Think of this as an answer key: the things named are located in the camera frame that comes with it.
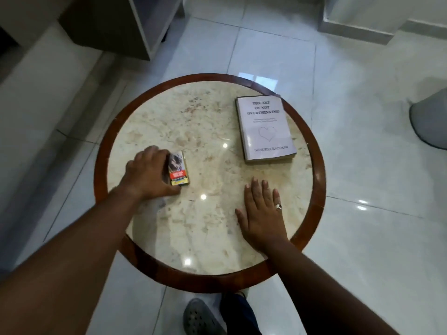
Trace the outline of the person's left hand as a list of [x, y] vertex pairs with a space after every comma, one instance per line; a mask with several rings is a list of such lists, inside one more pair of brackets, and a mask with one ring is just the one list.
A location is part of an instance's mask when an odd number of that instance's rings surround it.
[[149, 146], [138, 152], [126, 164], [125, 174], [117, 190], [125, 192], [137, 202], [154, 199], [154, 187], [170, 185], [165, 180], [165, 160], [170, 154], [157, 146]]

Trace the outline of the person's right hand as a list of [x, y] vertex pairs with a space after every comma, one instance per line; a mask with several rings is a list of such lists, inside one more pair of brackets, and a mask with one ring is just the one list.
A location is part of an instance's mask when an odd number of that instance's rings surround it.
[[283, 216], [273, 204], [272, 192], [267, 180], [258, 180], [262, 186], [262, 203], [255, 203], [252, 196], [252, 180], [244, 187], [244, 213], [248, 218], [249, 230], [241, 230], [249, 245], [269, 258], [276, 257], [280, 249], [290, 242]]

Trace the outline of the small printed cardboard packet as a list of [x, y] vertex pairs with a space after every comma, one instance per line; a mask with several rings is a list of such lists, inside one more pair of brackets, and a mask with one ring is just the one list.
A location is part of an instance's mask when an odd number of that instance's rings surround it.
[[183, 151], [171, 152], [165, 160], [166, 176], [171, 186], [190, 184], [186, 159]]

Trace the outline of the person's right forearm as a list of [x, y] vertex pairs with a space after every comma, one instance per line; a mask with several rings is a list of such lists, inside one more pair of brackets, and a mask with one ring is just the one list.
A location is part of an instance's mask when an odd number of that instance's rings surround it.
[[287, 239], [267, 237], [259, 249], [283, 282], [307, 335], [399, 335]]

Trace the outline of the person's left forearm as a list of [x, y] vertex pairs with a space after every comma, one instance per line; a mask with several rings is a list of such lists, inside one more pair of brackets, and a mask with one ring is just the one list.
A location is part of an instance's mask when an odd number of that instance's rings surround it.
[[120, 185], [0, 283], [0, 335], [85, 335], [144, 197]]

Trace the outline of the white paperback book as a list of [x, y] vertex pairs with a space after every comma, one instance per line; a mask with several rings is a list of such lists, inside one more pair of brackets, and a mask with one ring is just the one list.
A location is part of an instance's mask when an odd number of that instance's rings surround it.
[[235, 100], [246, 163], [289, 160], [297, 150], [277, 95], [242, 96]]

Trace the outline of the round marble table wooden rim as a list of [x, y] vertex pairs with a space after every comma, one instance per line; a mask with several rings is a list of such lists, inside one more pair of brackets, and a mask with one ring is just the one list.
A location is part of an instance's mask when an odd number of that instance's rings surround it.
[[190, 183], [180, 195], [142, 203], [119, 251], [154, 281], [192, 293], [221, 293], [257, 285], [276, 274], [241, 235], [234, 210], [244, 209], [252, 177], [278, 189], [290, 241], [301, 251], [322, 217], [325, 164], [318, 143], [284, 99], [297, 155], [266, 163], [244, 161], [235, 99], [274, 95], [228, 74], [191, 74], [161, 83], [130, 102], [100, 143], [94, 195], [101, 202], [126, 163], [150, 145], [182, 151]]

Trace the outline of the person's dark blue trouser leg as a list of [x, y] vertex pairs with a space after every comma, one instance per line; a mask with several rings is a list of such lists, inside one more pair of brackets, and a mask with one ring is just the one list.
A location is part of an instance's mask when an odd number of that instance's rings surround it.
[[246, 291], [222, 293], [220, 314], [226, 324], [227, 335], [262, 335]]

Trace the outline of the grey perforated clog shoe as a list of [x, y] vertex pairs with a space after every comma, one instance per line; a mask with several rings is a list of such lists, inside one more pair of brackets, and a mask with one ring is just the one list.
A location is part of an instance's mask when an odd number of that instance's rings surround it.
[[186, 305], [182, 324], [186, 335], [227, 335], [209, 307], [199, 298]]

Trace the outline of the grey rounded plastic object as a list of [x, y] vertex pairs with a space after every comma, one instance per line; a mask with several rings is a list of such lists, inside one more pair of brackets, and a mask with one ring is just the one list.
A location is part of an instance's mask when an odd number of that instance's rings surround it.
[[421, 141], [447, 151], [447, 88], [412, 104], [410, 123]]

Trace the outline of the dark cabinet with white frame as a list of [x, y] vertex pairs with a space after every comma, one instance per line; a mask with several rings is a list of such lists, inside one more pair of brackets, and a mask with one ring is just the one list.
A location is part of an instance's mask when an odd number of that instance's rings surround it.
[[184, 0], [74, 0], [58, 21], [78, 45], [150, 61]]

